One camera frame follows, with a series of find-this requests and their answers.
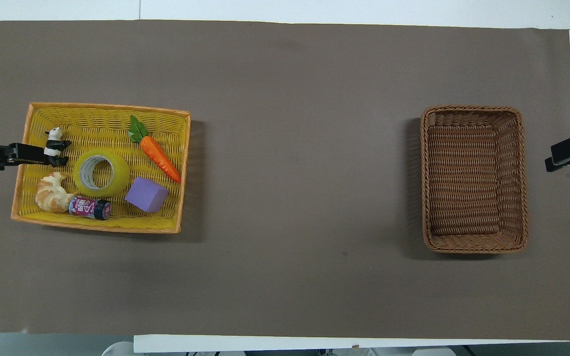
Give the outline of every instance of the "wicker basket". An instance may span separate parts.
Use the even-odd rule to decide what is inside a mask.
[[[180,171],[181,184],[170,180],[145,156],[139,145],[129,140],[127,130],[130,115],[136,115],[149,130],[149,134],[160,143]],[[12,219],[41,225],[113,232],[175,233],[181,230],[190,138],[190,114],[187,111],[126,105],[31,103],[23,143],[43,147],[47,139],[45,131],[57,126],[63,128],[63,139],[72,141],[72,146],[63,152],[63,155],[70,157],[70,162],[57,168],[21,165],[14,187]],[[70,176],[62,183],[66,191],[76,191],[71,178],[74,162],[93,148],[107,149],[125,158],[131,166],[131,182],[136,177],[143,177],[167,187],[168,197],[160,211],[154,214],[143,212],[125,201],[129,185],[117,196],[104,198],[112,204],[111,217],[105,221],[41,211],[34,201],[39,180],[52,171],[59,171]],[[95,171],[99,184],[106,184],[110,174],[108,167]]]
[[[523,118],[506,106],[434,106],[421,116],[423,228],[435,252],[527,244]]]

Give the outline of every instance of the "purple foam cube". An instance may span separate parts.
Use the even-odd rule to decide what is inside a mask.
[[[138,177],[134,180],[125,200],[144,210],[158,212],[168,196],[168,189],[147,178]]]

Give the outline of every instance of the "orange carrot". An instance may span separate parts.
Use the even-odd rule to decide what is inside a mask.
[[[173,165],[173,162],[170,162],[170,159],[166,153],[164,153],[160,144],[153,137],[149,136],[149,132],[144,125],[133,115],[131,115],[129,137],[133,142],[140,143],[142,151],[151,158],[169,178],[178,183],[182,182],[182,176]]]

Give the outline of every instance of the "small can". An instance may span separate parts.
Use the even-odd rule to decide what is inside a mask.
[[[91,199],[75,196],[70,200],[70,214],[84,216],[96,220],[107,220],[111,215],[111,203],[104,199]]]

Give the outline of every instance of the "brown table surface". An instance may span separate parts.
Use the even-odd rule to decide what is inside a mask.
[[[30,101],[190,111],[183,232],[16,223],[0,172],[0,331],[570,340],[566,31],[0,22],[0,144]],[[424,246],[418,117],[446,103],[522,112],[524,252]]]

